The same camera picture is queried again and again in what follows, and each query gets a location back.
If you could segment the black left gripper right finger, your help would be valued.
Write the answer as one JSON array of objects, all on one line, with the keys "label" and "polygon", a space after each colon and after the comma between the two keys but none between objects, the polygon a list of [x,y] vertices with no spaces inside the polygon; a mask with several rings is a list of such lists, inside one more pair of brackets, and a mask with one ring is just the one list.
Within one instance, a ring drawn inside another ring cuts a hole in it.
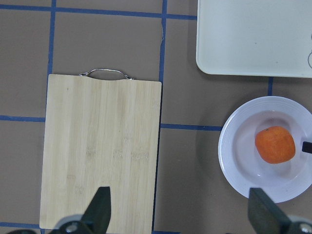
[{"label": "black left gripper right finger", "polygon": [[261,188],[249,190],[248,219],[257,234],[285,234],[292,223]]}]

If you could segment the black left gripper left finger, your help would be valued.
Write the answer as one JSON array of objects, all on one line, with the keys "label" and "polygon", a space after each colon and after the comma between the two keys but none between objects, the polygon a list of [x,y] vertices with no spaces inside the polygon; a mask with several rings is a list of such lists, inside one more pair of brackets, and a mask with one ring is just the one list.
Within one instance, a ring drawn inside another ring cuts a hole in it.
[{"label": "black left gripper left finger", "polygon": [[110,187],[99,187],[81,218],[87,234],[105,234],[111,219]]}]

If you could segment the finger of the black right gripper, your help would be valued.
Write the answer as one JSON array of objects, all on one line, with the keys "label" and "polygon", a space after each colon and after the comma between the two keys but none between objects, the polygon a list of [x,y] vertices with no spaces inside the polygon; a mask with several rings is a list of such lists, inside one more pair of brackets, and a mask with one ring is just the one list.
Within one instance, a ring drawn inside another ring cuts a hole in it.
[{"label": "finger of the black right gripper", "polygon": [[302,152],[312,154],[312,143],[303,141],[302,143]]}]

